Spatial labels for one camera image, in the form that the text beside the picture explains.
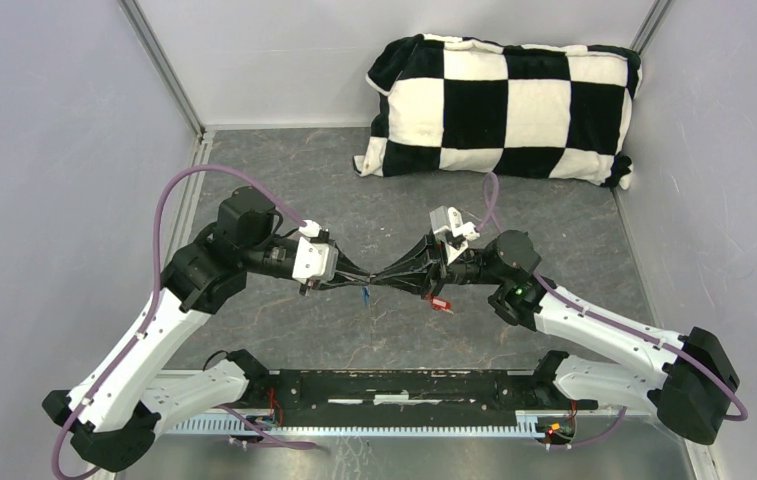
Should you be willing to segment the aluminium frame rail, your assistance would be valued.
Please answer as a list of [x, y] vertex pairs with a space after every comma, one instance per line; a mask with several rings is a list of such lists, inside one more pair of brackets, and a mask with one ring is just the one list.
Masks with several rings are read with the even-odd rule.
[[225, 403], [243, 408], [275, 408], [286, 413], [322, 405], [405, 406], [485, 405], [491, 410], [561, 410], [575, 402], [594, 409], [618, 405], [649, 411], [660, 398], [645, 379], [612, 364], [551, 368], [532, 373], [508, 370], [281, 370], [246, 376], [241, 392]]

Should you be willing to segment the red tag key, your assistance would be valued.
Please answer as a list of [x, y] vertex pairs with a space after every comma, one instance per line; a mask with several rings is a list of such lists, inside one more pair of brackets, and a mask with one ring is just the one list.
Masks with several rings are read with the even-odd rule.
[[437, 296], [427, 296], [426, 301], [428, 302], [429, 306], [435, 311], [453, 314], [451, 303], [445, 299]]

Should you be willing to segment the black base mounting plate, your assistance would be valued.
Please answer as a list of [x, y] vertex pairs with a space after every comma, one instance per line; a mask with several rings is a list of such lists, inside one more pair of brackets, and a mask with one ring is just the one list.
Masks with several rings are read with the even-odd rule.
[[275, 410], [286, 427], [509, 426], [518, 411], [590, 411], [530, 370], [280, 370], [249, 383], [235, 407]]

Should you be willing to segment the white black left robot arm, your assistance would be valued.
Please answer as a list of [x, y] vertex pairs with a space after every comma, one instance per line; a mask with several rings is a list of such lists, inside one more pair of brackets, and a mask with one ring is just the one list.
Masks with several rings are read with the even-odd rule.
[[260, 405], [268, 372], [244, 350], [169, 387], [153, 380], [177, 349], [231, 297], [249, 274], [296, 281], [302, 291], [363, 285], [368, 273], [349, 260], [326, 229], [308, 222], [297, 239], [279, 234], [282, 208], [258, 189], [239, 188], [216, 220], [161, 269], [139, 318], [102, 363], [42, 406], [87, 463], [110, 472], [138, 461], [173, 426], [208, 409]]

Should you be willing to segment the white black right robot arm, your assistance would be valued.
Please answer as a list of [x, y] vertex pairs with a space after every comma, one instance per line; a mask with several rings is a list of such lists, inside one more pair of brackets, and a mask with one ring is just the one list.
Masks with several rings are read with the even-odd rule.
[[524, 232], [504, 231], [486, 247], [459, 254], [452, 246], [427, 234], [369, 281], [428, 300], [446, 285], [493, 285], [488, 303], [505, 323], [603, 356], [593, 362], [569, 353], [548, 354], [544, 361], [550, 370], [531, 382], [539, 405], [556, 408], [570, 399], [635, 409], [702, 445], [714, 443], [724, 422], [748, 419], [736, 394], [739, 377], [711, 332], [652, 327], [579, 298], [536, 273], [541, 257]]

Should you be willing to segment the black white checkered pillow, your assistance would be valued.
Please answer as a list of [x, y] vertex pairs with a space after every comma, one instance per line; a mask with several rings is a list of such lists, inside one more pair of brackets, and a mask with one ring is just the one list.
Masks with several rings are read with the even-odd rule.
[[642, 61], [609, 45], [502, 45], [417, 34], [366, 75], [379, 96], [360, 176], [470, 171], [627, 189]]

